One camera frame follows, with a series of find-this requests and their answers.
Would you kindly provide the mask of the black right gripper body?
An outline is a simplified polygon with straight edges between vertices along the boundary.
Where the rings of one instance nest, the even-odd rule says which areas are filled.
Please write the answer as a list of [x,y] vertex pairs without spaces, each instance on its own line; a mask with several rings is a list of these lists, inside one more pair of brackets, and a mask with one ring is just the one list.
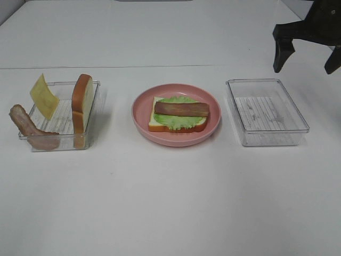
[[322,45],[340,44],[340,0],[316,0],[304,20],[277,24],[275,40],[302,39]]

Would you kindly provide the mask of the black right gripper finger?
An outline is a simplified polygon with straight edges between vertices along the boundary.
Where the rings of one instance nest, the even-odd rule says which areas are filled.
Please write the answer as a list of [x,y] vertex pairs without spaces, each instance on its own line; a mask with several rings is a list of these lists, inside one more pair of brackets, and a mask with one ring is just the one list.
[[332,74],[341,66],[341,49],[340,45],[336,45],[330,57],[324,65],[324,69],[328,75]]
[[275,41],[275,57],[273,63],[275,73],[279,73],[282,70],[283,65],[294,52],[295,48],[292,39],[280,38]]

